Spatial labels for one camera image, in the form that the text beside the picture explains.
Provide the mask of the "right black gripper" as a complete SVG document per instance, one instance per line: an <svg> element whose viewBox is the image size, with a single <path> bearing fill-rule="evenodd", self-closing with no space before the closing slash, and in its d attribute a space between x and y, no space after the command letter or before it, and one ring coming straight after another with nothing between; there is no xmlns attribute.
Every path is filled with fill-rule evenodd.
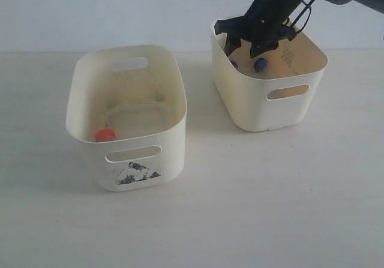
<svg viewBox="0 0 384 268"><path fill-rule="evenodd" d="M242 46L241 41L250 42L250 57L275 50L279 41L294 39L298 31L288 18L305 0L254 0L243 16L217 20L215 35L225 33L224 52L231 55Z"/></svg>

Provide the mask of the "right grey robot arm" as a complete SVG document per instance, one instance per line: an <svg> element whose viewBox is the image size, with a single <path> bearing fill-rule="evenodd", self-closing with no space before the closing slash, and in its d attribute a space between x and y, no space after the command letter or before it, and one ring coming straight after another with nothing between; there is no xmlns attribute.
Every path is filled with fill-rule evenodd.
<svg viewBox="0 0 384 268"><path fill-rule="evenodd" d="M324 0L335 5L358 2L380 13L383 0ZM217 20L214 34L226 35L224 52L230 56L241 48L242 42L250 43L250 56L275 50L282 40L292 41L299 33L296 28L299 19L311 13L315 0L253 0L245 14L230 19Z"/></svg>

